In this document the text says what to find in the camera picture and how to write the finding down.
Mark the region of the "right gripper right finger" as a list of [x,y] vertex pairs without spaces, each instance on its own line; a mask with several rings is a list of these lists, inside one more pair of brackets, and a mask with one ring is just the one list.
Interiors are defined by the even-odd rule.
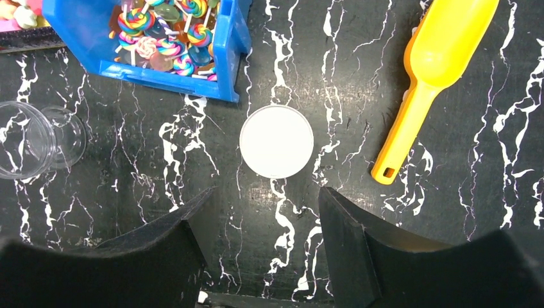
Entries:
[[337,307],[542,307],[543,233],[451,245],[403,230],[331,187],[318,196]]

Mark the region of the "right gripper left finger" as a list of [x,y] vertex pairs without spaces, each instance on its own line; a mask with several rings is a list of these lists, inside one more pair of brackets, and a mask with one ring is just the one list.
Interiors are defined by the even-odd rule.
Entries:
[[195,307],[210,260],[213,188],[93,248],[1,239],[2,307]]

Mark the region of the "blue bin of lollipops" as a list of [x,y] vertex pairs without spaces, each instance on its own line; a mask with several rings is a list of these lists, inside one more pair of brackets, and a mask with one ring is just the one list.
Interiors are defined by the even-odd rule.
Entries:
[[250,52],[250,1],[44,1],[46,20],[89,72],[236,103]]

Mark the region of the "yellow plastic scoop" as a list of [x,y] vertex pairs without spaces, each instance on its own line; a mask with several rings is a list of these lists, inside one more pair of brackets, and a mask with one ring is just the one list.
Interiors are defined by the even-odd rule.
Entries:
[[433,1],[404,53],[410,86],[371,175],[394,182],[437,95],[465,72],[498,8],[498,1]]

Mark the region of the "tin tray of star candies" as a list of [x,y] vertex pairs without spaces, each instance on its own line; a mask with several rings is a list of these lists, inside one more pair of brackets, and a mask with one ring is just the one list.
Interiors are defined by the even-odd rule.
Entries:
[[43,0],[1,0],[1,53],[64,47],[42,13]]

